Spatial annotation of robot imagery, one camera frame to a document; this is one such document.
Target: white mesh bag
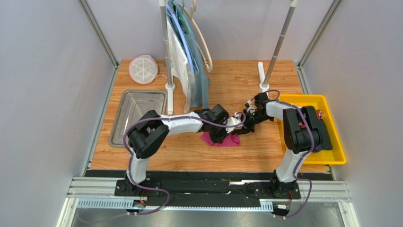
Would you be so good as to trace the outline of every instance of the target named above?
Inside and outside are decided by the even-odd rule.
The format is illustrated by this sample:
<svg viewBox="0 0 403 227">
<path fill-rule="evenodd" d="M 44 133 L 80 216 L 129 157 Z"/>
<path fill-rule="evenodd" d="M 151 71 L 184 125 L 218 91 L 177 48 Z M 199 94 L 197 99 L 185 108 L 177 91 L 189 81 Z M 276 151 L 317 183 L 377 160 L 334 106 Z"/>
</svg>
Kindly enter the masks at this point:
<svg viewBox="0 0 403 227">
<path fill-rule="evenodd" d="M 158 73 L 158 65 L 150 55 L 142 55 L 130 62 L 129 75 L 138 84 L 151 83 Z"/>
</svg>

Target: yellow plastic bin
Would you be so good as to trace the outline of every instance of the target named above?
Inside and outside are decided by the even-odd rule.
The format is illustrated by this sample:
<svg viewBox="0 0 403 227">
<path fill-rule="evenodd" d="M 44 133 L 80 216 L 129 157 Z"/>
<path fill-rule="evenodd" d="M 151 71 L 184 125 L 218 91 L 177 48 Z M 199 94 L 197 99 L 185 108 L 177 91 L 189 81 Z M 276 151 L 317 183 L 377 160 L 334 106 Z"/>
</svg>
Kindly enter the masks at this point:
<svg viewBox="0 0 403 227">
<path fill-rule="evenodd" d="M 314 165 L 344 165 L 346 164 L 346 156 L 342 144 L 340 143 L 339 135 L 337 134 L 336 127 L 334 126 L 332 115 L 330 114 L 329 107 L 323 95 L 281 95 L 280 100 L 283 102 L 291 103 L 299 106 L 311 105 L 316 110 L 322 111 L 322 120 L 324 121 L 327 131 L 329 133 L 330 142 L 332 143 L 332 150 L 321 150 L 318 153 L 310 154 L 305 160 L 304 164 Z M 281 144 L 283 151 L 286 150 L 284 142 L 284 127 L 283 121 L 277 120 L 280 130 Z"/>
</svg>

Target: gray wall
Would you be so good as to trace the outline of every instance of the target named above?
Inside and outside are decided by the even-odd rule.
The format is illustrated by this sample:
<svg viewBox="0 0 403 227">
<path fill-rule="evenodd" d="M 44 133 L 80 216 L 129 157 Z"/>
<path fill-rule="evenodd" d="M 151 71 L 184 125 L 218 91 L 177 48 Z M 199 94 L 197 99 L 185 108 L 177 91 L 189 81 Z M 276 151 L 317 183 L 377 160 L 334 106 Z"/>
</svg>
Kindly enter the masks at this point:
<svg viewBox="0 0 403 227">
<path fill-rule="evenodd" d="M 76 0 L 0 1 L 0 226 L 56 225 L 112 72 Z"/>
<path fill-rule="evenodd" d="M 403 1 L 345 0 L 308 61 L 347 156 L 345 180 L 361 226 L 402 226 Z"/>
<path fill-rule="evenodd" d="M 142 54 L 164 58 L 157 0 L 88 2 L 118 60 Z M 279 59 L 301 58 L 331 2 L 299 1 Z M 185 1 L 187 9 L 192 4 Z M 270 59 L 289 4 L 289 0 L 199 0 L 194 18 L 212 59 Z"/>
</svg>

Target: hanging clothes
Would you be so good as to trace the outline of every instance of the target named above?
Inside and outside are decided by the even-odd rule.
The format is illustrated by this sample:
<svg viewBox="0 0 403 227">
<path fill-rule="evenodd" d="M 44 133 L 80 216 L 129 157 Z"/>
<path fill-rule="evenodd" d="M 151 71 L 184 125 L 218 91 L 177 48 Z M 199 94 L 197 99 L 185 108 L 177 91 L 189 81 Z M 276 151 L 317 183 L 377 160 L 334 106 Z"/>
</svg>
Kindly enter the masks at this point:
<svg viewBox="0 0 403 227">
<path fill-rule="evenodd" d="M 168 45 L 171 55 L 171 72 L 172 75 L 179 79 L 182 84 L 182 90 L 186 96 L 186 104 L 184 106 L 184 113 L 188 113 L 192 102 L 192 94 L 194 88 L 194 74 L 192 73 L 186 54 L 176 36 L 171 22 L 166 19 L 168 28 Z"/>
<path fill-rule="evenodd" d="M 203 109 L 209 108 L 210 79 L 207 77 L 206 72 L 204 71 L 204 62 L 197 47 L 196 38 L 194 37 L 192 29 L 184 15 L 183 8 L 179 7 L 174 0 L 169 1 L 167 7 L 168 6 L 173 9 L 175 16 L 178 18 L 179 24 L 184 32 L 185 39 L 189 45 L 192 60 L 194 60 L 193 65 L 195 66 L 195 69 L 198 69 L 194 71 L 195 84 L 192 94 L 192 107 L 203 106 Z"/>
<path fill-rule="evenodd" d="M 193 61 L 192 61 L 192 55 L 190 54 L 189 44 L 187 43 L 187 40 L 185 39 L 184 32 L 179 24 L 178 18 L 175 16 L 174 11 L 172 10 L 172 8 L 169 5 L 166 5 L 166 15 L 167 15 L 167 17 L 170 18 L 172 25 L 174 25 L 173 28 L 175 29 L 175 32 L 177 32 L 176 34 L 180 38 L 182 47 L 184 48 L 184 51 L 185 51 L 187 59 L 188 59 L 190 69 L 191 69 L 192 73 L 194 73 L 194 65 L 193 65 Z"/>
</svg>

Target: wooden table surface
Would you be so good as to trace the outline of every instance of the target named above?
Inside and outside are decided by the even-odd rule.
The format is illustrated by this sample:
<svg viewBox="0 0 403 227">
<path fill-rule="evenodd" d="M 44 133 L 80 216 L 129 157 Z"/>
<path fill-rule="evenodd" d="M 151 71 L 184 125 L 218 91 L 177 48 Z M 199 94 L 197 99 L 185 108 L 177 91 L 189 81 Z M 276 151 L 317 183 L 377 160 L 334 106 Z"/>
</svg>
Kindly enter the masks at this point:
<svg viewBox="0 0 403 227">
<path fill-rule="evenodd" d="M 242 111 L 248 99 L 259 93 L 258 61 L 214 61 L 209 87 L 210 108 L 221 104 L 231 115 Z M 270 61 L 263 61 L 265 70 Z M 129 152 L 111 147 L 109 135 L 124 91 L 165 90 L 166 79 L 159 77 L 148 85 L 135 83 L 129 76 L 130 61 L 122 61 L 96 145 L 91 169 L 127 169 Z M 159 74 L 166 75 L 162 61 Z M 174 114 L 183 114 L 186 103 L 182 86 L 174 79 Z M 270 88 L 284 94 L 302 94 L 293 61 L 277 61 Z M 211 147 L 200 139 L 202 133 L 183 133 L 167 137 L 158 152 L 150 158 L 148 170 L 271 172 L 282 160 L 283 150 L 276 122 L 256 125 L 255 133 L 241 135 L 239 147 Z M 303 172 L 323 172 L 324 166 L 303 165 Z"/>
</svg>

